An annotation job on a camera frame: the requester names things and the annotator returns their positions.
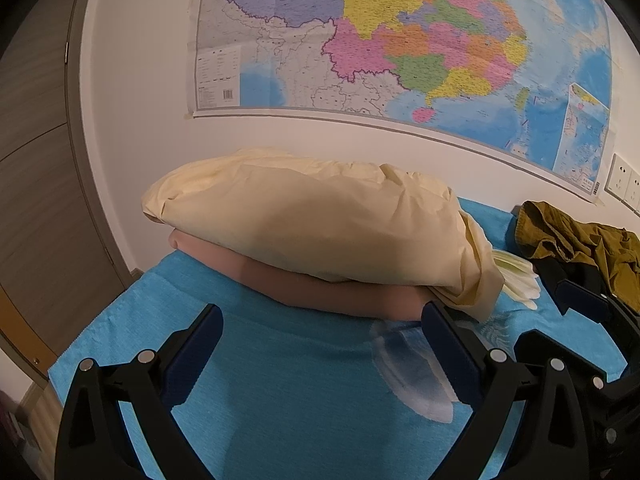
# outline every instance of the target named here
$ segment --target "beige fabric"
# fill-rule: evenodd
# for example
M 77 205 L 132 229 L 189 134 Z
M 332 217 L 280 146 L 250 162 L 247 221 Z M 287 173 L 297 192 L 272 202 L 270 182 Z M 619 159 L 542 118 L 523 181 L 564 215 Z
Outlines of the beige fabric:
M 479 320 L 504 279 L 480 226 L 436 178 L 256 148 L 184 165 L 145 193 L 150 218 L 330 282 L 429 285 Z

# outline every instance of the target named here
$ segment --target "black fabric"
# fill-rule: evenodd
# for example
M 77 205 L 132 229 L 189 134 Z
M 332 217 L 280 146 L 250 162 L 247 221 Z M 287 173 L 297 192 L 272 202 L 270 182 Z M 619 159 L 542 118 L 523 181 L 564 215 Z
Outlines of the black fabric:
M 577 283 L 597 295 L 609 294 L 607 285 L 602 279 L 598 267 L 589 264 L 564 263 L 556 260 L 552 256 L 539 260 L 531 260 L 531 263 L 540 276 L 540 280 L 545 286 L 546 291 L 554 300 L 554 303 L 563 316 L 566 314 L 568 308 L 556 298 L 556 288 L 562 280 Z

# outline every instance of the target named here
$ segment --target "wall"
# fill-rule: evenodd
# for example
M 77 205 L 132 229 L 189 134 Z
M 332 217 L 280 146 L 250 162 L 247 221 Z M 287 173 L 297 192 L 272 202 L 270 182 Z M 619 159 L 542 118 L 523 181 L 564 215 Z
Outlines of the wall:
M 186 59 L 190 0 L 90 0 L 81 54 L 82 114 L 96 184 L 130 268 L 147 269 L 169 251 L 170 229 L 140 212 L 140 196 L 181 164 L 272 145 L 301 155 L 389 162 L 434 174 L 459 196 L 511 210 L 546 200 L 579 221 L 640 233 L 640 218 L 604 193 L 593 205 L 496 160 L 453 146 L 353 124 L 294 118 L 189 118 Z M 636 101 L 640 56 L 612 18 L 616 151 L 640 170 Z
M 14 408 L 33 381 L 0 349 L 0 401 Z

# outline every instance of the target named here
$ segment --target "pink cushion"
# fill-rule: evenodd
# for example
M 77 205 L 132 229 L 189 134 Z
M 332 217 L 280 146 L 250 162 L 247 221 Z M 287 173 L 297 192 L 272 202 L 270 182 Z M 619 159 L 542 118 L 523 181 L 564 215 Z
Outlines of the pink cushion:
M 169 244 L 228 278 L 288 306 L 411 321 L 419 320 L 424 304 L 435 298 L 426 286 L 326 282 L 264 264 L 178 229 L 169 236 Z

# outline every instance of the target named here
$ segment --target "wall socket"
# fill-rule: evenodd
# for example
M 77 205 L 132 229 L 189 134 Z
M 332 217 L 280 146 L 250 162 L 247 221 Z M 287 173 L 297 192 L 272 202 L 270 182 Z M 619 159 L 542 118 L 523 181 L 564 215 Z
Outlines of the wall socket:
M 640 206 L 640 175 L 635 171 L 631 171 L 623 202 L 634 211 Z
M 621 156 L 615 154 L 605 189 L 614 196 L 617 196 L 620 200 L 624 200 L 632 173 L 635 172 L 631 169 L 631 166 L 629 166 Z

